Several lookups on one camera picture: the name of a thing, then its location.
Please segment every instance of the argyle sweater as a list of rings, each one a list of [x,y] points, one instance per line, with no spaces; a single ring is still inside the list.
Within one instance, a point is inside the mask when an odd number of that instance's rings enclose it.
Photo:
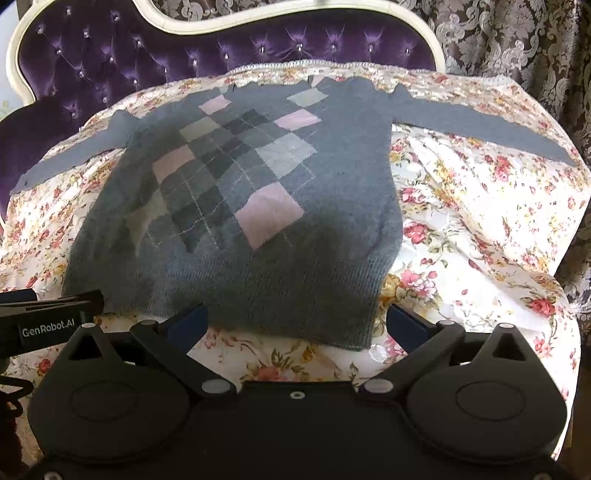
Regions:
[[[218,327],[367,347],[402,240],[378,93],[324,79],[167,105],[86,216],[64,294],[157,316],[203,302]]]

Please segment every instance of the purple tufted headboard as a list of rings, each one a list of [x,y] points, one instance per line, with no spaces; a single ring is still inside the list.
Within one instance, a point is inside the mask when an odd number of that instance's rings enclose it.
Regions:
[[[0,165],[0,202],[6,205],[18,176],[49,148],[132,92],[248,64],[300,59],[436,69],[420,33],[397,17],[367,9],[317,9],[175,35],[146,21],[132,0],[56,0],[33,19],[18,48],[18,67],[37,101],[0,124],[0,144],[8,145]]]

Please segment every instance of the pink rose print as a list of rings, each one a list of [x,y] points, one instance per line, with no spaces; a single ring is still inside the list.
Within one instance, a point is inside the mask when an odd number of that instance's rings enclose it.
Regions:
[[[431,280],[423,280],[414,287],[414,291],[419,297],[432,299],[437,293],[437,288]]]
[[[495,180],[499,181],[509,181],[509,172],[500,166],[495,168]]]
[[[534,312],[542,315],[542,317],[546,318],[551,317],[556,312],[554,305],[552,305],[550,301],[547,299],[532,300],[529,303],[528,307],[531,308]]]
[[[402,190],[402,202],[403,203],[425,203],[425,195],[418,192],[414,187],[406,187]]]
[[[402,231],[406,238],[410,238],[412,243],[419,244],[425,237],[427,236],[428,227],[427,225],[423,225],[422,223],[418,222],[409,222],[404,230]]]
[[[273,365],[269,367],[266,365],[259,367],[254,378],[254,380],[259,382],[289,382],[293,379],[294,375],[291,370],[281,372],[279,368],[274,367]]]
[[[31,278],[29,278],[29,281],[27,282],[27,285],[25,285],[25,288],[31,288],[38,279],[39,279],[39,276],[36,273]]]
[[[44,358],[37,365],[37,375],[39,375],[39,376],[45,375],[47,373],[47,371],[49,370],[49,367],[51,367],[51,361],[47,358]]]
[[[404,288],[415,292],[418,297],[432,299],[437,293],[437,287],[431,281],[431,278],[435,278],[436,276],[437,272],[432,271],[427,274],[427,278],[422,278],[421,275],[406,269],[400,275],[400,283]]]
[[[546,340],[544,338],[539,338],[536,337],[534,340],[534,350],[535,353],[538,354],[539,358],[544,358],[546,356],[550,356],[550,351],[552,350],[552,347],[546,343]]]
[[[409,269],[406,269],[400,275],[400,283],[404,288],[409,288],[418,280],[421,279],[421,275],[411,272]]]
[[[390,337],[390,335],[388,335],[388,340],[384,342],[384,347],[386,349],[386,353],[388,354],[389,360],[396,360],[399,357],[401,358],[407,355],[402,347],[397,344],[396,340]]]

